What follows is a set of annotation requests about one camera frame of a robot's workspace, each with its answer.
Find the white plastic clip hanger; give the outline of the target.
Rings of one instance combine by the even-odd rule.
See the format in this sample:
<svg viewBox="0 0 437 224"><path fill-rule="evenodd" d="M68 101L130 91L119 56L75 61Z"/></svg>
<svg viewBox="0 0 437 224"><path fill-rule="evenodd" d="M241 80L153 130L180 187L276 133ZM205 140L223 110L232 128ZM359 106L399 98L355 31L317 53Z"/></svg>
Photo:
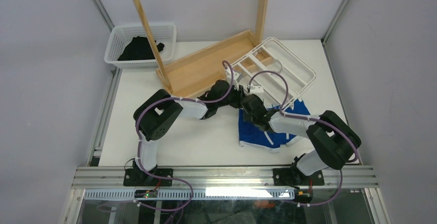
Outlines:
<svg viewBox="0 0 437 224"><path fill-rule="evenodd" d="M244 93L247 87L259 85L264 94L257 96L264 106L284 111L294 110L316 80L316 72L276 38L267 38L231 67L242 73L240 86Z"/></svg>

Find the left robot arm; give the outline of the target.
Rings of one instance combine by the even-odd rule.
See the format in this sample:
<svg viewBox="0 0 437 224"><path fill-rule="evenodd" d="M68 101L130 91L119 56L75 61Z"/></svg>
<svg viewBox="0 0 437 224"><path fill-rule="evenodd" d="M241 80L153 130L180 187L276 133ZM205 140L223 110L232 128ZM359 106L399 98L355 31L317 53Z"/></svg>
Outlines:
<svg viewBox="0 0 437 224"><path fill-rule="evenodd" d="M208 119L220 107L239 109L244 98L243 87L218 80L196 99L172 96L164 89L158 90L138 107L134 114L139 136L137 155L132 167L125 170L124 186L172 186L173 170L159 169L157 165L158 140L178 118Z"/></svg>

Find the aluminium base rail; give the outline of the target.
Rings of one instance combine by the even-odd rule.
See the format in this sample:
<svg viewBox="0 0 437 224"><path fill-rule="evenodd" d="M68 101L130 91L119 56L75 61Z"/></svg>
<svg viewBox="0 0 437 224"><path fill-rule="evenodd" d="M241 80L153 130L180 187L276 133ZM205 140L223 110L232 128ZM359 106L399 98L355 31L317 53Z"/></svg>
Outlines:
<svg viewBox="0 0 437 224"><path fill-rule="evenodd" d="M346 165L341 172L324 169L301 184L286 176L287 166L201 166L160 167L163 178L150 183L136 183L128 167L79 167L72 188L82 189L87 199L130 200L147 190L154 190L157 200L225 200L230 199L291 199L298 191L338 188L359 190L378 188L371 166Z"/></svg>

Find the white perforated plastic basket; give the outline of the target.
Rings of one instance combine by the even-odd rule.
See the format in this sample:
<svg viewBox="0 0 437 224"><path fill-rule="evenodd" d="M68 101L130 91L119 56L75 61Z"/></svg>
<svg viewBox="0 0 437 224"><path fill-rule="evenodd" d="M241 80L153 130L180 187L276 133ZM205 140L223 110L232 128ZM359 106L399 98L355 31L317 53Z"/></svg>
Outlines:
<svg viewBox="0 0 437 224"><path fill-rule="evenodd" d="M150 29L163 64L170 62L176 49L176 25L151 23ZM115 26L107 43L104 61L120 69L158 67L142 24Z"/></svg>

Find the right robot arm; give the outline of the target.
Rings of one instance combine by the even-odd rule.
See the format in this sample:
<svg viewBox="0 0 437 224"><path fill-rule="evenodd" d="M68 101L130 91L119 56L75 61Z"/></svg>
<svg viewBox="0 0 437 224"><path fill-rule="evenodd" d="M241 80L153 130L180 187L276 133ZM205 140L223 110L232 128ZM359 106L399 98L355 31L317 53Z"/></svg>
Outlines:
<svg viewBox="0 0 437 224"><path fill-rule="evenodd" d="M278 174L282 185L304 185L313 174L326 168L341 170L351 157L358 157L361 139L331 110L308 115L266 108L254 94L244 97L241 105L240 145L272 150L293 145L301 137L311 142L311 152L295 157L290 168Z"/></svg>

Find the blue boxer underwear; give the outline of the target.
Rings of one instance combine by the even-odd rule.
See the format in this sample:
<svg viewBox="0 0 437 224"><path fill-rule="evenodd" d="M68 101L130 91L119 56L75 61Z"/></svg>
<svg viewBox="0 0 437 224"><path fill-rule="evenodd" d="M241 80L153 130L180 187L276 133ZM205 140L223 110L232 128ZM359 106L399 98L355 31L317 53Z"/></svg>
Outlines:
<svg viewBox="0 0 437 224"><path fill-rule="evenodd" d="M303 139L303 137L295 134L261 131L252 123L245 121L243 116L244 111L240 109L238 133L241 147L261 148L271 153L278 153L282 145L291 147Z"/></svg>

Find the black garment in basket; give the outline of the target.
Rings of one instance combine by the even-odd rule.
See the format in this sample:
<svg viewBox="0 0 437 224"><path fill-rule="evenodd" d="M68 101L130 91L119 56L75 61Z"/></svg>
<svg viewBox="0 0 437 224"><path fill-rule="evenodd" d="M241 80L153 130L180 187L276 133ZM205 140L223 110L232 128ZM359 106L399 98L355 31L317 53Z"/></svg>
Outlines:
<svg viewBox="0 0 437 224"><path fill-rule="evenodd" d="M154 60L152 48L146 37L134 37L132 41L124 48L118 61L132 60Z"/></svg>

